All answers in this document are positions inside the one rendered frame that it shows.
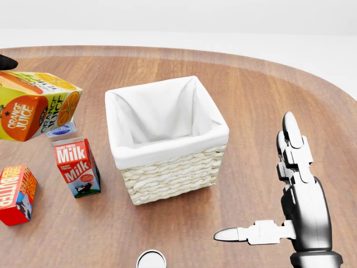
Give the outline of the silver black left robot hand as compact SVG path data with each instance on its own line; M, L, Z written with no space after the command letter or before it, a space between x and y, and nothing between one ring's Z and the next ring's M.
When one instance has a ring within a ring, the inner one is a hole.
M18 66L18 62L7 56L0 54L0 71L12 70Z

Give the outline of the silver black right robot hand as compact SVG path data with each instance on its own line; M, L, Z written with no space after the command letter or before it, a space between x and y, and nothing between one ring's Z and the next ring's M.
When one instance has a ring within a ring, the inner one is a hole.
M301 135L292 112L286 112L283 129L276 139L278 177L286 183L281 198L286 220L278 226L273 220L255 221L248 228L228 228L214 239L224 242L247 241L250 245L279 243L291 239L297 252L330 251L332 229L323 188L310 172L313 162L306 136Z

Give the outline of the orange juice carton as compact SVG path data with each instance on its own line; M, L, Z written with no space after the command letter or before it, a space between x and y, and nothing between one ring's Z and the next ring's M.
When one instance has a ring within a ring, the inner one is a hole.
M0 140L27 141L68 123L82 91L49 73L0 71Z

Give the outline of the white wicker basket cloth liner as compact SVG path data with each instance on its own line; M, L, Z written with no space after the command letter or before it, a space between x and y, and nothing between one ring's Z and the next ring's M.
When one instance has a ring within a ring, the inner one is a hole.
M134 205L215 184L229 128L195 76L109 90L108 136Z

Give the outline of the small blue white box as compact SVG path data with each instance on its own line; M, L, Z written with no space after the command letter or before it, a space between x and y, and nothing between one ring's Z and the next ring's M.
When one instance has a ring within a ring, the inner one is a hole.
M75 133L77 132L77 127L76 124L73 120L71 120L70 122L55 128L49 132L46 133L47 137L56 137L56 136L61 136L64 134L68 134L68 133Z

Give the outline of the red milk carton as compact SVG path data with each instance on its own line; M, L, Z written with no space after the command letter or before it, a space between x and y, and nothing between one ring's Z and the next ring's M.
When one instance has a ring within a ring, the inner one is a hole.
M52 145L57 167L75 198L101 192L99 170L87 139L71 138Z

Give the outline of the red butter box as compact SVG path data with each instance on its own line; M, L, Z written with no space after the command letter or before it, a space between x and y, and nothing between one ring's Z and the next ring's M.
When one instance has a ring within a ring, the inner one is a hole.
M0 221L7 226L31 220L37 180L27 165L6 167L0 174Z

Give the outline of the round white black-rimmed tin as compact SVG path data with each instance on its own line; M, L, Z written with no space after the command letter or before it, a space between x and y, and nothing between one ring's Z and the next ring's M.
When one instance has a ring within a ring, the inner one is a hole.
M160 251L147 250L137 259L136 268L167 268L166 258Z

